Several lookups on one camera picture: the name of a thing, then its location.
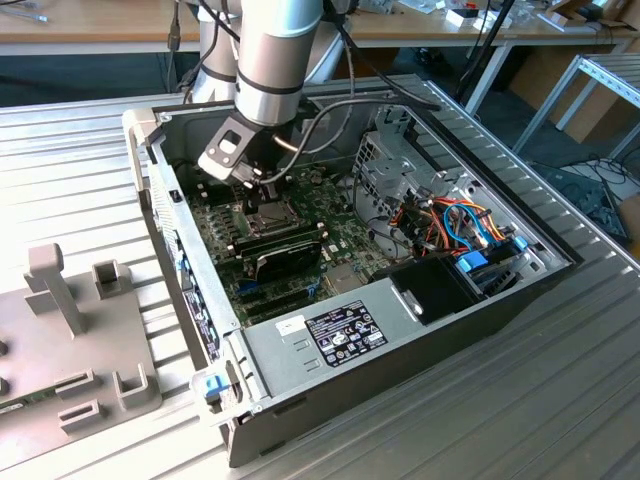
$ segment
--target blue latch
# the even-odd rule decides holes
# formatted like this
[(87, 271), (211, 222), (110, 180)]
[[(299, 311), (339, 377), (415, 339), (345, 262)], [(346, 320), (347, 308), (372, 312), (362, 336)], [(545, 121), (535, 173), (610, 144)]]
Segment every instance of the blue latch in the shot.
[(513, 243), (515, 243), (516, 247), (518, 247), (523, 252), (529, 246), (529, 242), (527, 242), (524, 237), (516, 237), (516, 238), (514, 238), (513, 239)]
[(463, 272), (468, 273), (471, 270), (482, 267), (489, 263), (484, 255), (480, 252), (469, 252), (458, 257), (458, 266)]
[(231, 386), (229, 379), (223, 375), (211, 375), (204, 381), (205, 384), (205, 398), (213, 397), (214, 395), (224, 392)]

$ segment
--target green circuit board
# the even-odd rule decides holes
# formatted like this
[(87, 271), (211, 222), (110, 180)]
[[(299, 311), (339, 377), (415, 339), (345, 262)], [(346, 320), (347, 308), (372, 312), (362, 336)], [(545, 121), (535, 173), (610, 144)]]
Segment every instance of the green circuit board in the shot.
[[(231, 192), (234, 201), (219, 203), (215, 192), (203, 185), (198, 187), (199, 192), (189, 198), (194, 220), (236, 315), (245, 326), (342, 293), (331, 281), (335, 272), (346, 273), (345, 285), (353, 287), (366, 284), (373, 272), (393, 263), (394, 252), (383, 252), (368, 237), (350, 211), (344, 188), (335, 185), (321, 169), (298, 169), (282, 200), (262, 207), (259, 215), (242, 212), (239, 190)], [(229, 249), (234, 241), (268, 238), (305, 226), (309, 233), (302, 237), (292, 234), (290, 242), (295, 244), (300, 238), (320, 242), (319, 261), (268, 283), (253, 286), (248, 269), (255, 259), (238, 258)]]

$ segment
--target metal shelf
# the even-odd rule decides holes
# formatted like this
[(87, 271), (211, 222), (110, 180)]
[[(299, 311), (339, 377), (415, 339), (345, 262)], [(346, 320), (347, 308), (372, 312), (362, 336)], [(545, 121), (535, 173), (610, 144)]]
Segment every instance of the metal shelf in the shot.
[[(598, 84), (604, 85), (612, 92), (635, 105), (637, 108), (640, 108), (640, 54), (610, 53), (589, 56), (578, 55), (573, 59), (569, 68), (567, 68), (538, 110), (538, 113), (533, 117), (516, 144), (513, 146), (513, 151), (515, 153), (519, 153), (531, 137), (538, 131), (553, 111), (553, 107), (556, 102), (565, 93), (567, 88), (569, 88), (580, 72), (584, 72), (589, 75), (591, 80), (576, 97), (576, 100), (556, 125), (556, 128), (559, 130), (564, 129), (573, 115), (575, 115)], [(610, 158), (617, 157), (638, 133), (640, 133), (640, 124), (634, 127), (629, 135), (627, 135), (611, 152), (609, 155)]]

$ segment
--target power supply label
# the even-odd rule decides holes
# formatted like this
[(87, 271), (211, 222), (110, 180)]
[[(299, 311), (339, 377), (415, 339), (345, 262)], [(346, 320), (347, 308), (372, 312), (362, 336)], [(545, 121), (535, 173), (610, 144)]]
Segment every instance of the power supply label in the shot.
[(360, 300), (305, 323), (330, 367), (342, 365), (387, 343)]

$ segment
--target slotted metal table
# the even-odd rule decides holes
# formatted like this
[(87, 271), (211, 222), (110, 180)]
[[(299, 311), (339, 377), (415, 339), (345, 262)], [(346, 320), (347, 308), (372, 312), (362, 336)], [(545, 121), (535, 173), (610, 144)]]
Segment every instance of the slotted metal table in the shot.
[[(604, 85), (612, 92), (640, 108), (640, 53), (621, 53), (603, 55), (577, 55), (569, 68), (564, 72), (558, 83), (544, 101), (538, 113), (533, 117), (524, 130), (513, 151), (519, 153), (529, 139), (542, 126), (549, 117), (553, 107), (564, 92), (569, 88), (580, 72), (591, 77), (589, 83), (567, 109), (560, 121), (556, 124), (558, 130), (564, 130), (571, 118), (582, 106), (591, 92), (598, 84)], [(609, 154), (609, 158), (616, 158), (633, 139), (640, 133), (640, 123), (618, 144)]]
[[(136, 203), (121, 128), (124, 110), (180, 98), (0, 110), (0, 288), (21, 285), (18, 250), (40, 242), (61, 245), (65, 274), (109, 258), (129, 265), (164, 398), (155, 412), (0, 477), (637, 478), (640, 265), (435, 85), (399, 81), (440, 103), (436, 116), (584, 264), (498, 334), (234, 470), (218, 430), (198, 422), (193, 365)], [(451, 153), (426, 138), (423, 147), (446, 164)]]

